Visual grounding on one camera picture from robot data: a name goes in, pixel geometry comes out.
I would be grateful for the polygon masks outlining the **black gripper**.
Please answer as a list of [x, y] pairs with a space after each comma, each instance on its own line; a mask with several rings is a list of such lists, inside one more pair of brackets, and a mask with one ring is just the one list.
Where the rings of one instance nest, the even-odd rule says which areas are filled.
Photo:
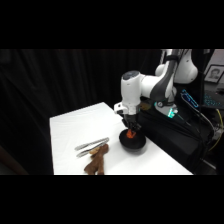
[[125, 114], [123, 123], [129, 130], [129, 132], [132, 132], [132, 129], [134, 129], [134, 132], [137, 134], [141, 130], [141, 125], [137, 123], [135, 115]]

